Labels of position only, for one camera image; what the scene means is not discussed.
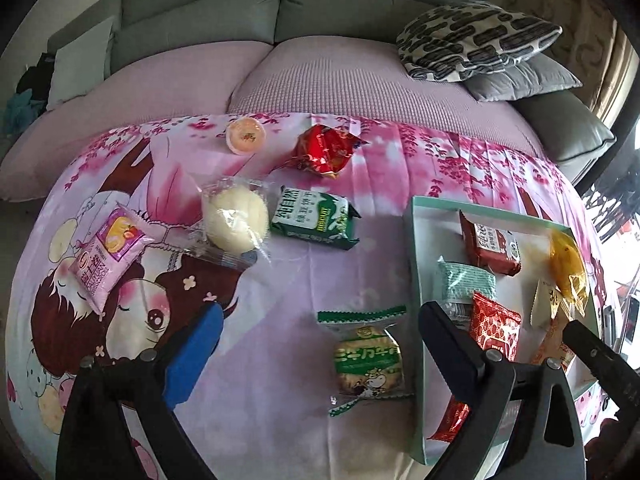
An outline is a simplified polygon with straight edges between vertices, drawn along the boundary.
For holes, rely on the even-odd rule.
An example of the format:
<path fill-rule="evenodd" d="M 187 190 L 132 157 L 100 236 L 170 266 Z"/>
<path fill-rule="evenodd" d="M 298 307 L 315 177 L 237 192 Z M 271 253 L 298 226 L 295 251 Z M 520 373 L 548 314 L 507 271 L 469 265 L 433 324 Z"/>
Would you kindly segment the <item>green round cracker pack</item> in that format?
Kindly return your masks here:
<path fill-rule="evenodd" d="M 406 387 L 404 357 L 392 333 L 407 307 L 370 311 L 320 311 L 317 323 L 335 338 L 332 363 L 337 394 L 329 416 L 343 415 L 363 401 L 411 396 Z"/>

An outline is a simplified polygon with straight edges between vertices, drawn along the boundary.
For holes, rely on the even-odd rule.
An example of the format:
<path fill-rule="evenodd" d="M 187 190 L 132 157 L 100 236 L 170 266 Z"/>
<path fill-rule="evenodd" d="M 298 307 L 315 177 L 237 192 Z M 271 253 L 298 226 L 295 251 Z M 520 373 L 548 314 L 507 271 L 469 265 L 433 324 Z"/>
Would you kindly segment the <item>grey sofa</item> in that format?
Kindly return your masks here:
<path fill-rule="evenodd" d="M 99 0 L 48 43 L 55 56 L 84 32 L 114 16 L 106 77 L 164 52 L 199 44 L 285 41 L 332 36 L 391 44 L 412 20 L 472 0 Z M 571 181 L 615 144 L 615 136 L 572 90 L 507 102 L 533 128 L 544 154 Z"/>

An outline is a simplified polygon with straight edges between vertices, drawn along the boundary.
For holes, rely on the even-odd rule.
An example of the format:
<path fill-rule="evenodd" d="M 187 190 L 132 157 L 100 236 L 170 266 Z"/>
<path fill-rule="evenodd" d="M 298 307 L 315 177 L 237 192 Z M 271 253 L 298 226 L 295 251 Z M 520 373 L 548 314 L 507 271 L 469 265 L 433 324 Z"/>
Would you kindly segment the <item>shiny red snack bag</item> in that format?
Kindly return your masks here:
<path fill-rule="evenodd" d="M 335 179 L 358 148 L 366 144 L 367 141 L 352 133 L 314 125 L 298 137 L 294 150 L 283 166 Z"/>

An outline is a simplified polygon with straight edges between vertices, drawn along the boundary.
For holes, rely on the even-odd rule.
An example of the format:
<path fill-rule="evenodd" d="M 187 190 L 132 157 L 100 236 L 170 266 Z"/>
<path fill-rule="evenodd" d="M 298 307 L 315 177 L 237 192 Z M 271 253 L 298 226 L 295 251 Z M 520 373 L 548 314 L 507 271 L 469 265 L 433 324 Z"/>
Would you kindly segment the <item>green foil snack pack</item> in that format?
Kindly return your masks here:
<path fill-rule="evenodd" d="M 497 299 L 497 280 L 494 274 L 478 266 L 451 262 L 440 257 L 433 278 L 433 299 L 454 322 L 469 322 L 473 294 Z"/>

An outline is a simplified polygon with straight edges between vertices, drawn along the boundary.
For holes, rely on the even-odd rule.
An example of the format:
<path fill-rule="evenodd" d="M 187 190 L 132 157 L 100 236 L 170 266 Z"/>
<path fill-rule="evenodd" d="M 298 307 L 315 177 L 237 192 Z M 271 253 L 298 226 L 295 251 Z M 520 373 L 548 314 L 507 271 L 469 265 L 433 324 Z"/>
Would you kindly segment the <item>light grey cushion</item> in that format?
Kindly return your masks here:
<path fill-rule="evenodd" d="M 114 16 L 110 16 L 58 49 L 47 110 L 84 96 L 104 81 L 111 63 L 114 21 Z"/>

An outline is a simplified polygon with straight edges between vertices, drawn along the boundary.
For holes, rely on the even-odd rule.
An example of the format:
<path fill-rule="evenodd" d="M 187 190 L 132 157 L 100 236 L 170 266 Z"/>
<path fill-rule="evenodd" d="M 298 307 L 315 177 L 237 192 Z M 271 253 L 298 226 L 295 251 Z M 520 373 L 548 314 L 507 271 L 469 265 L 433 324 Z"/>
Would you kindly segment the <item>yellow cake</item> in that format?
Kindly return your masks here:
<path fill-rule="evenodd" d="M 589 298 L 587 272 L 574 238 L 559 230 L 549 235 L 549 269 L 562 296 L 583 318 Z"/>

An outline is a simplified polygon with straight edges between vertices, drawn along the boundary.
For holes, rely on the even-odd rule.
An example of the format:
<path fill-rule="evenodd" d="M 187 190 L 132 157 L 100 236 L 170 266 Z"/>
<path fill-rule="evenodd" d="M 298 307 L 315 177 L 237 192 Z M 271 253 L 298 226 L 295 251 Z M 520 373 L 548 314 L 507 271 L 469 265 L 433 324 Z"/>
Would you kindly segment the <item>grey satin pillow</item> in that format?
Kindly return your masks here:
<path fill-rule="evenodd" d="M 570 70 L 542 53 L 504 72 L 476 75 L 463 84 L 478 102 L 513 102 L 582 86 Z"/>

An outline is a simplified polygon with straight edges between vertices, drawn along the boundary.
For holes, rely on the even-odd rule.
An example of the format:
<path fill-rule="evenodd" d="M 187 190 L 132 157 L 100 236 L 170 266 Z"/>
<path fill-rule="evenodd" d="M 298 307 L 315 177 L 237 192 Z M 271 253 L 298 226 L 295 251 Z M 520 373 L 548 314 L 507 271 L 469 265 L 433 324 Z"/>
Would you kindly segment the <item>green white biscuit pack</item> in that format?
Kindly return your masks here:
<path fill-rule="evenodd" d="M 270 229 L 296 240 L 349 250 L 359 243 L 356 218 L 360 214 L 346 197 L 282 186 Z"/>

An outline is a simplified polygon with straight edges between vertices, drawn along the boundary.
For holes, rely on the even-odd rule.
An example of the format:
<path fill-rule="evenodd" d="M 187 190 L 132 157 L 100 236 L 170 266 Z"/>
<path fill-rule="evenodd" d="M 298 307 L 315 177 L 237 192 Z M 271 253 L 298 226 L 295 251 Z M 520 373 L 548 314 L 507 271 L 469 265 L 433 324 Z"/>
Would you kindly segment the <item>pink cake roll packet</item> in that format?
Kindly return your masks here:
<path fill-rule="evenodd" d="M 149 223 L 138 214 L 118 205 L 70 266 L 96 314 L 103 313 L 116 283 L 152 243 L 149 229 Z"/>

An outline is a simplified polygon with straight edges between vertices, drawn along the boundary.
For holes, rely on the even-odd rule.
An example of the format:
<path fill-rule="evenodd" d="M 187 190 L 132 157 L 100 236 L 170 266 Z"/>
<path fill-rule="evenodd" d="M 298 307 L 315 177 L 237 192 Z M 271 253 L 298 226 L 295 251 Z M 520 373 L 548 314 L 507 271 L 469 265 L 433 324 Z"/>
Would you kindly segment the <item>small gold triangular snack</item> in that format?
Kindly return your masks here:
<path fill-rule="evenodd" d="M 539 280 L 530 310 L 530 325 L 533 328 L 546 328 L 556 317 L 562 304 L 564 298 L 559 289 L 544 280 Z"/>

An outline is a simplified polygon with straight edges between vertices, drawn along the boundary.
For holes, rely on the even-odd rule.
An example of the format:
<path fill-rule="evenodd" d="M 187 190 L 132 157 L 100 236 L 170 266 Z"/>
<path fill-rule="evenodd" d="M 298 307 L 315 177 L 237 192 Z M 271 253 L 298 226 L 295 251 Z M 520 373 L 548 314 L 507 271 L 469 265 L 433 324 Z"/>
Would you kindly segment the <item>orange jelly cup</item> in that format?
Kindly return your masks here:
<path fill-rule="evenodd" d="M 265 144 L 266 130 L 257 119 L 241 117 L 232 120 L 226 128 L 226 144 L 235 155 L 251 155 Z"/>

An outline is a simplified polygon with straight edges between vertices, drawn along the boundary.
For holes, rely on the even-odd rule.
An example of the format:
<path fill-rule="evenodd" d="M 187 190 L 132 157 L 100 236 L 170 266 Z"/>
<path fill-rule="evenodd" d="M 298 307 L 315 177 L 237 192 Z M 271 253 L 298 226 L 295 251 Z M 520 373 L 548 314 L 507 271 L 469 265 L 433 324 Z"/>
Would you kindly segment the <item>black white patterned pillow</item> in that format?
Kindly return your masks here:
<path fill-rule="evenodd" d="M 527 61 L 562 32 L 561 26 L 543 18 L 472 0 L 421 14 L 400 32 L 396 46 L 411 78 L 461 82 Z"/>

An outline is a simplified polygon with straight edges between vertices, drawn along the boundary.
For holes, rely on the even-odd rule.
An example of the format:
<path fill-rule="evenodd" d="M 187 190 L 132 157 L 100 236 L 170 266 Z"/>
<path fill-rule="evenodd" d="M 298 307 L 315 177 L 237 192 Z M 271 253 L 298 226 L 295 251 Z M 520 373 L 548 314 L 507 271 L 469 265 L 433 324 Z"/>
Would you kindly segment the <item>pink knitted seat cover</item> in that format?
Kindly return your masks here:
<path fill-rule="evenodd" d="M 134 62 L 34 122 L 1 163 L 1 196 L 46 197 L 65 167 L 111 128 L 184 115 L 311 112 L 405 122 L 544 154 L 507 102 L 478 102 L 462 84 L 411 79 L 396 49 L 332 36 L 229 41 Z"/>

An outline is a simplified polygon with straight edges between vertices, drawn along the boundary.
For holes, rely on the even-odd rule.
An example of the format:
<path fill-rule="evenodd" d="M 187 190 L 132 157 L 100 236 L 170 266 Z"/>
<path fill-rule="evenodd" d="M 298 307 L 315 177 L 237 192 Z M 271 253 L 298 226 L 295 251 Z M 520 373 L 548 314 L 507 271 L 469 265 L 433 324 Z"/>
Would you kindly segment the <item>red white milk biscuit pack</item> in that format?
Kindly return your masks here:
<path fill-rule="evenodd" d="M 472 222 L 462 211 L 459 219 L 466 256 L 472 266 L 506 276 L 521 271 L 520 248 L 510 231 Z"/>

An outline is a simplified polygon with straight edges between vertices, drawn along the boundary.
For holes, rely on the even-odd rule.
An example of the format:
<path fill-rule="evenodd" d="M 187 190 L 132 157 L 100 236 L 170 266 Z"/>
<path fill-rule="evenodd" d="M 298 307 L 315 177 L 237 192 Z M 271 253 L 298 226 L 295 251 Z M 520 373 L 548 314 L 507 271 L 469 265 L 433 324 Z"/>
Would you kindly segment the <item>teal rimmed white tray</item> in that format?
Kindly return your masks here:
<path fill-rule="evenodd" d="M 503 306 L 521 313 L 523 325 L 518 342 L 518 362 L 527 363 L 535 356 L 546 331 L 529 323 L 535 292 L 540 280 L 550 281 L 548 258 L 550 234 L 558 230 L 568 236 L 574 233 L 541 218 L 516 214 L 453 200 L 414 196 L 405 214 L 409 237 L 413 300 L 411 309 L 417 314 L 424 302 L 433 299 L 435 278 L 440 259 L 466 263 L 465 244 L 459 214 L 471 221 L 512 232 L 520 246 L 522 270 L 513 278 L 497 278 L 497 299 Z M 446 450 L 446 443 L 433 440 L 450 399 L 450 390 L 439 373 L 430 352 L 420 342 L 416 345 L 416 433 L 411 456 L 419 463 L 432 466 Z"/>

